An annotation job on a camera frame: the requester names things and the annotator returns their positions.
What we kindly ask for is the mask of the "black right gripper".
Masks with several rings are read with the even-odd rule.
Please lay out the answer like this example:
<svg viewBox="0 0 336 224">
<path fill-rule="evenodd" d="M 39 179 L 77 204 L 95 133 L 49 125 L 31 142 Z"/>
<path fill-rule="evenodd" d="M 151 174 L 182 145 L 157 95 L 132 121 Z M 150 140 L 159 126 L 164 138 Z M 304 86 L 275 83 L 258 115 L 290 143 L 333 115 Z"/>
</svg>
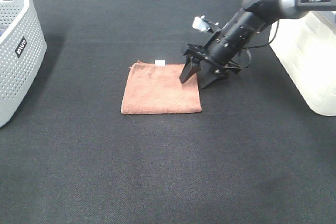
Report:
<svg viewBox="0 0 336 224">
<path fill-rule="evenodd" d="M 200 46 L 189 44 L 186 52 L 186 63 L 180 74 L 180 83 L 185 83 L 198 72 L 198 86 L 203 89 L 215 81 L 224 80 L 229 71 L 237 74 L 241 66 L 232 61 L 239 51 L 228 42 L 212 42 Z"/>
</svg>

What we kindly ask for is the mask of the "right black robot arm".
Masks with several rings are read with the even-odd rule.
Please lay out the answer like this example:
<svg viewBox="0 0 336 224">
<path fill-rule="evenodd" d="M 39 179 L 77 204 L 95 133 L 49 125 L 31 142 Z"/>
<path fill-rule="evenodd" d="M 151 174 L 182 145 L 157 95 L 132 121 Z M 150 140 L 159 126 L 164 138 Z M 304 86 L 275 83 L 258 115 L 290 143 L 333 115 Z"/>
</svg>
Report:
<svg viewBox="0 0 336 224">
<path fill-rule="evenodd" d="M 222 28 L 204 17 L 195 17 L 193 28 L 212 36 L 203 46 L 188 45 L 180 82 L 196 74 L 199 87 L 204 88 L 226 78 L 230 71 L 239 73 L 242 66 L 232 59 L 242 51 L 249 52 L 254 35 L 274 22 L 299 19 L 312 10 L 335 10 L 335 0 L 243 0 L 240 10 Z"/>
</svg>

